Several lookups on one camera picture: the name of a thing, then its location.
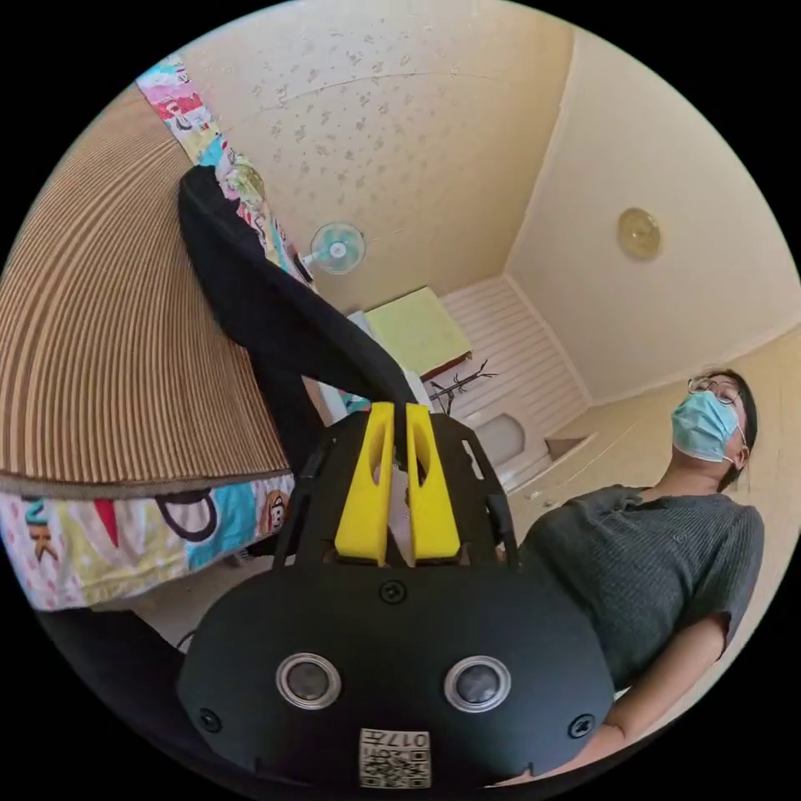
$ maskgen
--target eyeglasses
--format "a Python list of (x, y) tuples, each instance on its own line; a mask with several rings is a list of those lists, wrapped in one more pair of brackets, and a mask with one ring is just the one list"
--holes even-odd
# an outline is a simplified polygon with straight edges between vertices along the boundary
[[(687, 382), (687, 388), (692, 395), (695, 395), (697, 392), (712, 392), (721, 403), (727, 406), (734, 406), (737, 398), (740, 397), (740, 393), (734, 385), (725, 380), (712, 378), (709, 375), (700, 375), (697, 378), (691, 378)], [(743, 447), (750, 453), (751, 449), (745, 441), (745, 432), (740, 428), (739, 424), (737, 430), (743, 438)]]

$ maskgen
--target blue face mask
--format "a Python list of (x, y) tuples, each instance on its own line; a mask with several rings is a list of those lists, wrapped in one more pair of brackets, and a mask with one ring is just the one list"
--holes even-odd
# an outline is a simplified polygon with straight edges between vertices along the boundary
[(732, 461), (724, 451), (739, 427), (731, 404), (722, 403), (713, 392), (694, 392), (673, 412), (673, 444), (695, 459)]

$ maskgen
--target coat rack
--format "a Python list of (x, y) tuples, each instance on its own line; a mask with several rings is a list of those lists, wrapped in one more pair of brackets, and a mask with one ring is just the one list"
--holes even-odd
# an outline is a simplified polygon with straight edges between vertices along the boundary
[[(486, 367), (486, 363), (489, 359), (484, 359), (484, 363), (481, 367), (476, 370), (475, 373), (471, 373), (466, 378), (460, 379), (459, 374), (456, 373), (453, 376), (453, 384), (450, 386), (440, 386), (436, 383), (436, 381), (431, 382), (431, 386), (436, 389), (434, 395), (429, 395), (429, 400), (434, 403), (435, 401), (439, 403), (440, 408), (449, 415), (451, 413), (451, 407), (453, 406), (453, 400), (456, 397), (456, 392), (460, 395), (464, 393), (465, 387), (468, 384), (472, 384), (473, 381), (478, 381), (480, 378), (495, 378), (498, 374), (497, 373), (485, 373), (484, 368)], [(448, 399), (447, 407), (444, 402), (444, 398)]]

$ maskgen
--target wall fan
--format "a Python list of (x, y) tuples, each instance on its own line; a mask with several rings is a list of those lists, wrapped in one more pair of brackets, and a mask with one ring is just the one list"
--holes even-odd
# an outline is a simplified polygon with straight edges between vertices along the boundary
[(367, 252), (364, 235), (348, 223), (328, 223), (311, 240), (303, 266), (319, 267), (331, 275), (345, 275), (361, 264)]

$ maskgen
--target white louvered panel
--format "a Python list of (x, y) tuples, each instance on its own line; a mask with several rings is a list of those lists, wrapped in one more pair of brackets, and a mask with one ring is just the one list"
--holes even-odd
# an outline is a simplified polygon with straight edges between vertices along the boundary
[[(473, 348), (471, 361), (438, 375), (448, 386), (467, 377), (488, 359), (480, 379), (456, 395), (452, 414), (464, 419), (507, 395), (521, 399), (530, 421), (543, 436), (558, 431), (582, 414), (587, 403), (564, 359), (539, 320), (520, 300), (504, 276), (482, 281), (442, 298)], [(436, 391), (431, 384), (426, 388)]]

